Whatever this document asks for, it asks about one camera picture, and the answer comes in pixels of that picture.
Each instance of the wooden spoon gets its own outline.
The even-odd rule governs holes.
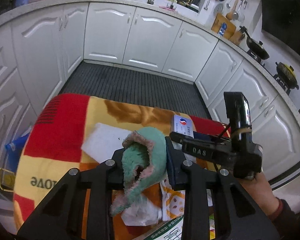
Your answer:
[[[226,18],[227,18],[228,20],[232,20],[232,18],[233,18],[233,13],[235,12],[235,8],[237,7],[238,2],[239,2],[239,0],[235,0],[235,1],[234,1],[234,5],[233,5],[233,7],[232,7],[232,10],[226,14]]]

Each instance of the yellow wire handle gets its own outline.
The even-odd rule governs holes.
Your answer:
[[[13,174],[14,177],[16,177],[16,175],[15,175],[14,172],[12,172],[12,171],[8,171],[8,170],[6,170],[6,169],[4,169],[4,168],[0,168],[0,172],[1,172],[1,171],[5,171],[5,172],[8,172],[8,173],[11,173],[11,174]],[[2,185],[1,185],[1,178],[0,178],[0,189],[3,190],[3,191],[6,191],[6,192],[13,192],[13,190],[11,190],[11,189],[4,189],[4,188],[2,187]]]

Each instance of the person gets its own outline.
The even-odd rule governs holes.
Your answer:
[[[300,217],[297,219],[297,215],[285,200],[274,196],[263,173],[257,173],[252,181],[239,179],[239,182],[272,221],[280,239],[300,240]]]

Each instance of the human hand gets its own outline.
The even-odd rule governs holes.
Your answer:
[[[273,195],[270,184],[262,172],[257,173],[251,181],[239,179],[239,182],[267,216],[278,209],[280,201]]]

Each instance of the red bracelet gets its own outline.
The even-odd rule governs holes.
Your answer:
[[[268,218],[271,221],[275,220],[281,214],[282,209],[283,209],[283,203],[282,203],[281,199],[279,199],[279,206],[278,206],[277,210],[273,214],[269,215]]]

